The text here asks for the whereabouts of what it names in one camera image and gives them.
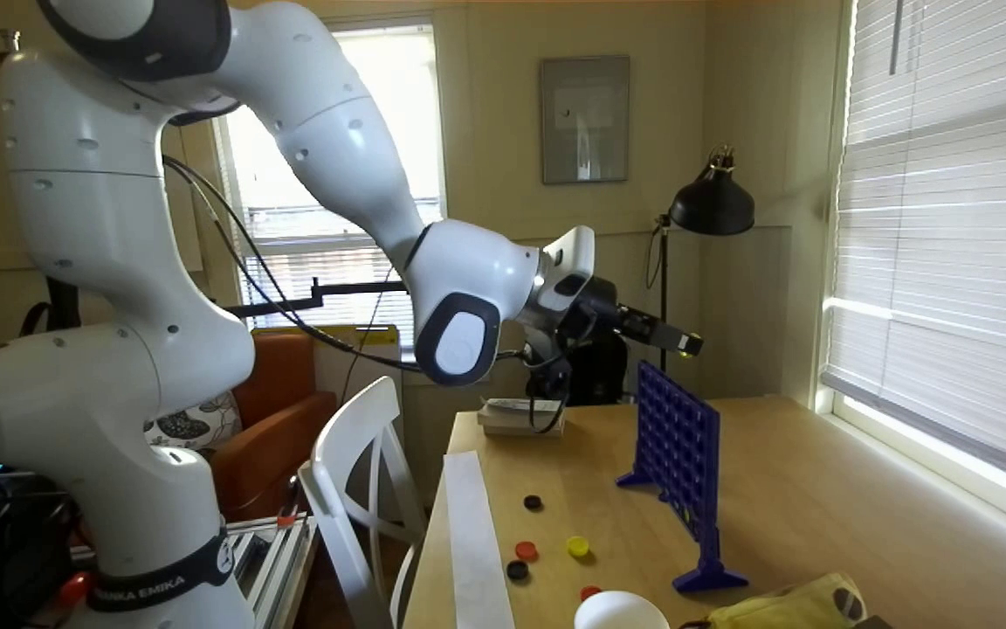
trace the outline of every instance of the white cup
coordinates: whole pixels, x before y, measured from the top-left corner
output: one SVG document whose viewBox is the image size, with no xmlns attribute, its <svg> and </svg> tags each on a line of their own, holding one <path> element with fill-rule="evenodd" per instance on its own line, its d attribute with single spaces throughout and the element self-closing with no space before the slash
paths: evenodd
<svg viewBox="0 0 1006 629">
<path fill-rule="evenodd" d="M 638 594 L 596 591 L 573 611 L 573 629 L 670 629 L 670 622 Z"/>
</svg>

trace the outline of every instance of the blue plastic grid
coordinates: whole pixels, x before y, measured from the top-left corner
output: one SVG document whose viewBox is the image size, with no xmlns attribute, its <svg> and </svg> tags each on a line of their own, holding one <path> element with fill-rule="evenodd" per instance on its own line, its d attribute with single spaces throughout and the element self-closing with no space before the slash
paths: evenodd
<svg viewBox="0 0 1006 629">
<path fill-rule="evenodd" d="M 636 464 L 618 485 L 657 485 L 703 548 L 697 565 L 674 575 L 674 591 L 744 586 L 748 581 L 720 561 L 720 412 L 652 364 L 638 364 L 636 410 Z"/>
</svg>

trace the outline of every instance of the white chair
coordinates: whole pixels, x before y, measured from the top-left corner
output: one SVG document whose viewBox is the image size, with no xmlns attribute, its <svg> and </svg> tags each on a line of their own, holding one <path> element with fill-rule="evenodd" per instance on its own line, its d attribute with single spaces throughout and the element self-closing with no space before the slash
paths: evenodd
<svg viewBox="0 0 1006 629">
<path fill-rule="evenodd" d="M 396 381 L 378 377 L 340 405 L 311 460 L 298 470 L 356 629 L 403 626 L 427 532 L 423 504 L 396 434 L 399 417 Z M 390 591 L 383 586 L 383 538 L 405 545 Z"/>
</svg>

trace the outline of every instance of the table surface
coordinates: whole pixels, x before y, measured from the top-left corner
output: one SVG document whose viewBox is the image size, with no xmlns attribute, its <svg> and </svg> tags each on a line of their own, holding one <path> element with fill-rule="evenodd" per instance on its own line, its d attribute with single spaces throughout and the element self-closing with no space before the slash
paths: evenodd
<svg viewBox="0 0 1006 629">
<path fill-rule="evenodd" d="M 869 611 L 908 626 L 1006 626 L 1006 518 L 945 489 L 885 446 L 781 397 L 720 397 L 720 540 L 748 586 L 678 594 L 697 561 L 688 526 L 646 489 L 618 489 L 633 467 L 636 410 L 580 405 L 547 436 L 481 436 L 462 412 L 452 454 L 474 452 L 498 538 L 498 570 L 534 540 L 529 582 L 508 582 L 521 629 L 573 626 L 580 586 L 636 591 L 670 626 L 751 594 L 848 574 Z M 593 561 L 566 555 L 582 533 Z M 408 629 L 454 626 L 452 522 L 437 494 Z"/>
</svg>

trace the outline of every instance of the black desk lamp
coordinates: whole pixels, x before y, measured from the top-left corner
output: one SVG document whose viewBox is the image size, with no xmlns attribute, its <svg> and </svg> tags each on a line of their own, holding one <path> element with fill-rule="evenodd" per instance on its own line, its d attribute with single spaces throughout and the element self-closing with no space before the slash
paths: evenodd
<svg viewBox="0 0 1006 629">
<path fill-rule="evenodd" d="M 657 237 L 660 237 L 660 322 L 667 322 L 667 266 L 670 266 L 670 247 L 667 235 L 670 222 L 681 230 L 695 235 L 744 235 L 755 226 L 755 198 L 748 187 L 736 184 L 734 177 L 734 155 L 714 155 L 708 163 L 695 183 L 678 187 L 670 208 L 657 220 Z"/>
</svg>

